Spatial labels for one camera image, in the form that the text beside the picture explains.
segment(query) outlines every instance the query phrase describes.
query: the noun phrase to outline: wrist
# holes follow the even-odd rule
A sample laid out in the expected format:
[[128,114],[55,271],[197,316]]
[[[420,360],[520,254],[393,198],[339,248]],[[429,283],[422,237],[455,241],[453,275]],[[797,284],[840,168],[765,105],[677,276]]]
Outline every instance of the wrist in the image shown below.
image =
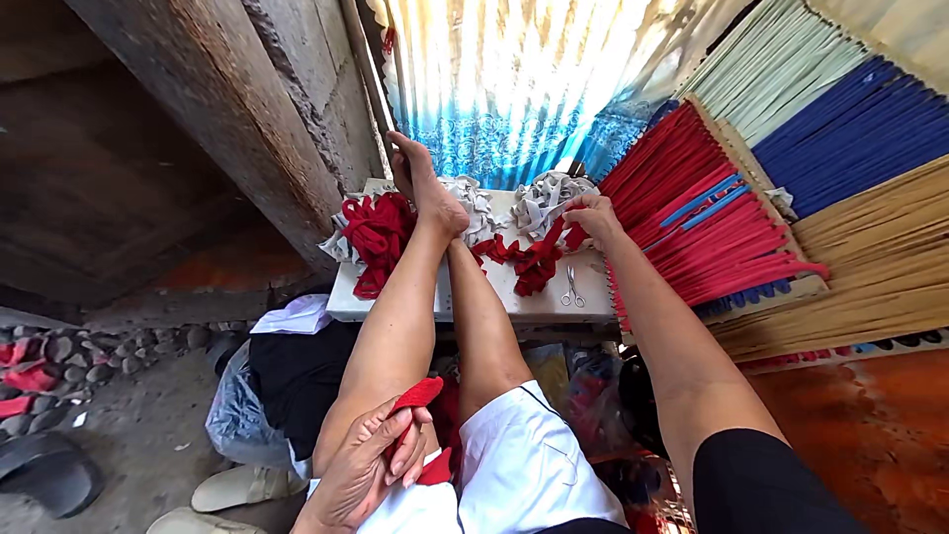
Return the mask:
[[355,529],[335,524],[324,510],[325,496],[317,486],[307,500],[290,534],[351,534]]
[[635,246],[636,243],[633,242],[633,239],[630,238],[626,232],[623,231],[621,226],[617,226],[610,230],[606,239],[604,239],[604,254],[607,258],[613,257],[622,251],[624,247],[629,245]]

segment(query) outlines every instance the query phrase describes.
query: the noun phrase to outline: hand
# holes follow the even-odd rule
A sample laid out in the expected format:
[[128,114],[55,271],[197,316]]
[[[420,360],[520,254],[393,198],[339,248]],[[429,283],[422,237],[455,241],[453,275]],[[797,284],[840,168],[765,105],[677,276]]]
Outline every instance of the hand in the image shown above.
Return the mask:
[[[426,442],[421,425],[431,423],[432,415],[426,408],[405,408],[386,419],[398,399],[393,397],[353,421],[300,512],[294,532],[355,530],[379,507],[394,482],[402,478],[402,485],[409,487],[420,476]],[[390,467],[382,452],[405,429],[409,432]]]
[[575,209],[564,213],[564,224],[569,226],[576,222],[593,238],[593,246],[600,252],[609,255],[609,251],[618,242],[629,239],[623,226],[613,213],[613,204],[607,197],[599,195],[581,195],[570,201],[568,206],[583,206],[586,209]]
[[396,146],[392,152],[392,176],[396,188],[415,203],[413,177],[434,177],[432,154],[418,141],[412,141],[397,131],[385,133],[385,139]]

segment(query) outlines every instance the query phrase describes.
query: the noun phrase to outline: fingers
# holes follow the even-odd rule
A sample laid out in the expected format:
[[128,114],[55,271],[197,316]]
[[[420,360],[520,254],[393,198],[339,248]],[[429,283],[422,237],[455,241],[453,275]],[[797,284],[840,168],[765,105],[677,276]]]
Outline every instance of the fingers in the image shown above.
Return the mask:
[[415,417],[416,422],[420,425],[432,422],[432,414],[429,413],[428,409],[424,406],[412,408],[412,416]]
[[425,467],[425,443],[426,443],[425,434],[422,434],[422,439],[420,440],[419,446],[416,447],[415,451],[412,453],[412,457],[409,459],[406,465],[408,469],[405,470],[405,474],[402,476],[402,486],[409,487],[415,483],[416,480],[421,476],[421,471]]
[[354,429],[360,434],[357,443],[367,445],[366,450],[369,453],[378,450],[376,454],[381,454],[382,450],[412,423],[410,410],[399,410],[392,417],[386,418],[397,400],[399,398],[396,396],[378,408],[364,413],[353,422],[350,431]]
[[396,453],[392,455],[392,464],[385,480],[387,484],[392,484],[408,472],[418,458],[423,456],[426,438],[425,434],[421,433],[421,426],[432,422],[432,414],[423,406],[416,407],[412,408],[412,418],[413,423],[409,427],[408,433],[405,434],[405,440],[399,445]]
[[399,444],[396,453],[392,455],[389,470],[395,475],[395,478],[402,476],[405,472],[404,467],[411,466],[409,460],[415,452],[416,445],[419,444],[419,439],[421,439],[421,425],[417,422],[413,422],[412,425],[409,425],[409,431],[405,433],[405,439]]

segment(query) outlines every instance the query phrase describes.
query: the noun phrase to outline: black slipper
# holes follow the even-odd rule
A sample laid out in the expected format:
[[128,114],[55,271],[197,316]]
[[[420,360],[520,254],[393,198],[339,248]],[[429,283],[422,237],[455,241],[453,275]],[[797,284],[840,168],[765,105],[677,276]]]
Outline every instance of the black slipper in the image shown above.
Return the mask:
[[83,511],[102,492],[102,472],[59,432],[15,438],[0,445],[0,493],[21,493],[55,519]]

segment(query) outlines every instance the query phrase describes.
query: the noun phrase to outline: rock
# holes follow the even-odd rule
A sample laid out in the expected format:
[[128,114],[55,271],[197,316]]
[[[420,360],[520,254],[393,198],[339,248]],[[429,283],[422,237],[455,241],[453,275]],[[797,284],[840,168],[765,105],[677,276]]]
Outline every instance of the rock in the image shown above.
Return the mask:
[[175,334],[177,334],[174,328],[155,328],[153,332],[155,332],[155,339],[158,340],[158,343],[175,341]]
[[50,394],[52,394],[52,396],[54,397],[63,398],[66,395],[72,393],[72,391],[75,390],[78,386],[79,386],[78,384],[74,384],[72,382],[66,381],[60,384],[59,386],[57,386],[55,390],[50,391]]
[[40,332],[40,329],[36,328],[35,326],[20,325],[13,329],[13,337],[15,338],[31,337],[33,335],[38,334],[39,332]]
[[174,341],[162,341],[155,346],[155,352],[159,354],[171,354],[177,351]]
[[134,342],[125,342],[116,347],[116,350],[113,354],[121,358],[127,358],[135,352],[135,349],[136,345]]
[[91,355],[93,359],[96,357],[102,357],[105,354],[105,351],[102,349],[102,347],[96,345],[96,342],[91,339],[86,339],[86,341],[83,341],[80,343],[80,345],[89,351],[89,355]]
[[61,363],[46,362],[43,364],[43,372],[57,380],[63,379],[63,373],[65,372],[65,365]]
[[29,424],[32,422],[32,415],[21,413],[4,419],[3,423],[0,423],[0,429],[6,430],[11,436],[22,436],[29,431]]
[[143,365],[138,358],[125,358],[121,362],[121,371],[125,374],[135,374],[141,370]]
[[23,353],[23,359],[21,361],[29,361],[37,359],[42,347],[43,340],[39,337],[21,337],[16,340],[16,347],[14,347],[13,350]]
[[67,365],[74,365],[77,367],[86,368],[89,367],[89,362],[85,361],[85,358],[80,353],[74,353],[67,359],[65,362]]
[[69,406],[60,406],[59,408],[54,408],[50,411],[41,413],[34,417],[32,422],[30,422],[28,433],[33,434],[36,432],[42,432],[43,430],[52,429],[56,425],[62,423],[68,414]]
[[112,334],[93,334],[91,339],[103,349],[115,349],[121,345],[121,339]]
[[44,347],[43,353],[47,359],[62,363],[72,354],[73,347],[72,339],[68,337],[50,338]]
[[143,328],[135,333],[135,344],[139,348],[153,347],[156,343],[158,343],[158,340],[155,339],[155,333],[147,328]]
[[65,369],[63,378],[65,378],[66,382],[78,384],[85,380],[85,369],[78,366],[69,366]]
[[0,382],[0,400],[15,399],[16,397],[20,396],[21,393],[23,392],[17,390],[13,386],[8,386],[7,384]]
[[105,382],[112,377],[112,368],[107,365],[96,365],[85,374],[85,380],[88,382]]
[[24,372],[24,371],[28,371],[28,370],[30,370],[30,369],[36,367],[37,365],[39,365],[39,363],[38,363],[38,362],[35,362],[35,361],[31,361],[31,362],[20,362],[20,363],[14,365],[13,367],[11,367],[11,368],[9,368],[9,369],[10,369],[12,372]]
[[71,403],[74,400],[85,402],[92,398],[92,391],[89,388],[84,388],[79,391],[74,391],[72,393],[63,395],[63,400]]
[[200,349],[201,347],[207,346],[208,341],[211,340],[211,333],[203,326],[192,325],[191,328],[188,329],[186,338],[188,340],[189,349]]
[[43,413],[47,410],[52,410],[56,407],[56,403],[59,402],[59,399],[56,397],[51,397],[49,395],[40,395],[33,399],[33,408],[29,410],[30,413],[36,415],[38,413]]

